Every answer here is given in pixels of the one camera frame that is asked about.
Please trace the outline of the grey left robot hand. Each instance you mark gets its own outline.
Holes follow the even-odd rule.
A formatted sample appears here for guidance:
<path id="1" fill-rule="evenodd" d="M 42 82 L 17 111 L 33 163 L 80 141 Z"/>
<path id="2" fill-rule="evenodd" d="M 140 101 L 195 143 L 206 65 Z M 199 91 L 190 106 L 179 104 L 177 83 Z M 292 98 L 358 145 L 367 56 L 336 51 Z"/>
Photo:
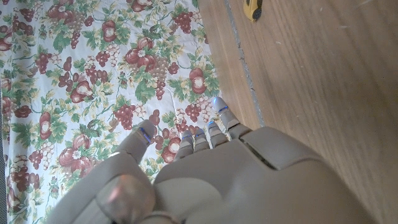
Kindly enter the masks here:
<path id="1" fill-rule="evenodd" d="M 185 131 L 154 180 L 139 163 L 155 136 L 141 122 L 68 191 L 48 223 L 373 223 L 313 150 L 270 127 L 251 130 L 219 97 L 226 128 Z"/>

